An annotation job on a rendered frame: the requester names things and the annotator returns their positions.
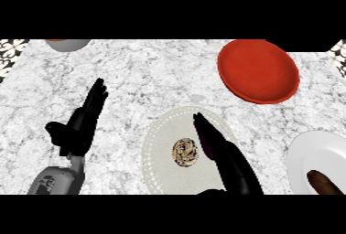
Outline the brown swirl cupcake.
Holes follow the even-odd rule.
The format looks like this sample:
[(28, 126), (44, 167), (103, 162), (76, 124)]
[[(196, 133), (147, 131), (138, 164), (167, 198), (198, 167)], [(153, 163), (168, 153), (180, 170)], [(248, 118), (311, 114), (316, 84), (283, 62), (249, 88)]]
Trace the brown swirl cupcake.
[(181, 167), (189, 167), (198, 159), (196, 144), (190, 138), (181, 138), (172, 145), (172, 161)]

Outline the brown sausage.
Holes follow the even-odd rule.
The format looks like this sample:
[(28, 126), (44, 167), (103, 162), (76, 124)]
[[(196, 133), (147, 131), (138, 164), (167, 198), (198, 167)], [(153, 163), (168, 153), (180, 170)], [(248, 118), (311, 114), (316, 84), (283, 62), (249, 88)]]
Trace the brown sausage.
[(340, 191), (338, 187), (329, 180), (329, 178), (316, 170), (310, 170), (306, 173), (306, 179), (313, 187), (313, 190), (319, 195), (341, 195), (343, 192)]

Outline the grey bowl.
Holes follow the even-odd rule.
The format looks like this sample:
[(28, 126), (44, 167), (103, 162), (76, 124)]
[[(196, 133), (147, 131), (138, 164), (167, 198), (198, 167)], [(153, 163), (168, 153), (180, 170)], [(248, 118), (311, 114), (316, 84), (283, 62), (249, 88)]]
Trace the grey bowl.
[(63, 39), (63, 40), (45, 40), (47, 45), (57, 52), (72, 52), (81, 49), (87, 44), (88, 39)]

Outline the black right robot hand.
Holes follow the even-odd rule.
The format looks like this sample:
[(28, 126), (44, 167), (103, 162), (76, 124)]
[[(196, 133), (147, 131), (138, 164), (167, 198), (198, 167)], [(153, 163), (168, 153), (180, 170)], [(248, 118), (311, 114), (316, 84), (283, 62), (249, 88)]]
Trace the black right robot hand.
[(201, 192), (201, 195), (261, 196), (260, 181), (243, 154), (235, 143), (226, 140), (223, 134), (199, 112), (193, 115), (193, 126), (204, 154), (215, 163), (224, 186), (223, 189), (206, 189)]

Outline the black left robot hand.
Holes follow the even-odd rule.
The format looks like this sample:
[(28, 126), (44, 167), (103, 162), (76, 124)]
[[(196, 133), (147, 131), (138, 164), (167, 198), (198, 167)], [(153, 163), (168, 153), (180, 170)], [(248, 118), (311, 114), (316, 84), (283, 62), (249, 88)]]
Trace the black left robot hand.
[(96, 79), (84, 104), (75, 109), (67, 123), (48, 122), (45, 124), (51, 144), (59, 147), (60, 156), (84, 156), (87, 154), (106, 97), (103, 79)]

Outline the pale oval placemat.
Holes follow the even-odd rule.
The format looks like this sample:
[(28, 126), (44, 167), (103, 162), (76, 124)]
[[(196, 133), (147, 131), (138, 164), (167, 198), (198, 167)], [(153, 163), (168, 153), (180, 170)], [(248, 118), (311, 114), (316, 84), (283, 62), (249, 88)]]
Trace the pale oval placemat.
[[(193, 195), (206, 189), (223, 189), (223, 183), (212, 160), (204, 154), (193, 115), (201, 113), (223, 134), (227, 141), (236, 143), (236, 138), (223, 118), (196, 106), (171, 109), (155, 120), (149, 127), (141, 146), (143, 179), (152, 194)], [(172, 145), (181, 138), (190, 138), (196, 144), (198, 159), (189, 167), (181, 167), (172, 161)]]

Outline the red bowl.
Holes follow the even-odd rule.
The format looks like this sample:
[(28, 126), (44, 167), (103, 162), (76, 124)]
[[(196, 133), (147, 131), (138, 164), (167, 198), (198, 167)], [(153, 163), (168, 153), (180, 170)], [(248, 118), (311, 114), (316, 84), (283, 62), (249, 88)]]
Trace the red bowl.
[(286, 52), (263, 39), (235, 39), (217, 56), (220, 79), (235, 96), (277, 104), (297, 92), (298, 69)]

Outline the white plate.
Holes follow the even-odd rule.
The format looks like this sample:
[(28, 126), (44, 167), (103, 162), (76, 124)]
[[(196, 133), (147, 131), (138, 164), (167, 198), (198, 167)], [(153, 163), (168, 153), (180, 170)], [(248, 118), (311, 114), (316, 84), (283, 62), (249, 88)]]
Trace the white plate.
[(295, 195), (316, 195), (306, 173), (319, 171), (346, 194), (346, 138), (325, 131), (301, 133), (288, 148), (286, 172)]

